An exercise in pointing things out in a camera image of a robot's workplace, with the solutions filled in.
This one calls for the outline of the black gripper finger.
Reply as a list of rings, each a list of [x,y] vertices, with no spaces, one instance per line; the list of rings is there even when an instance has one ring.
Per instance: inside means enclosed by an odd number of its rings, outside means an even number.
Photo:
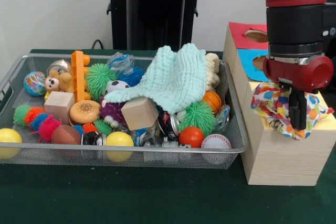
[[[296,130],[306,129],[307,100],[303,91],[295,91],[293,126]]]
[[[289,117],[292,126],[297,125],[297,93],[294,88],[291,88],[289,94]]]

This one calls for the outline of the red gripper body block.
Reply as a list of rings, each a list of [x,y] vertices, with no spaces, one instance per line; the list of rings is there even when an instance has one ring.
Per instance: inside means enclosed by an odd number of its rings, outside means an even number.
[[[334,68],[330,58],[320,55],[311,58],[309,63],[304,65],[265,59],[263,72],[274,83],[315,93],[328,86],[333,77]]]

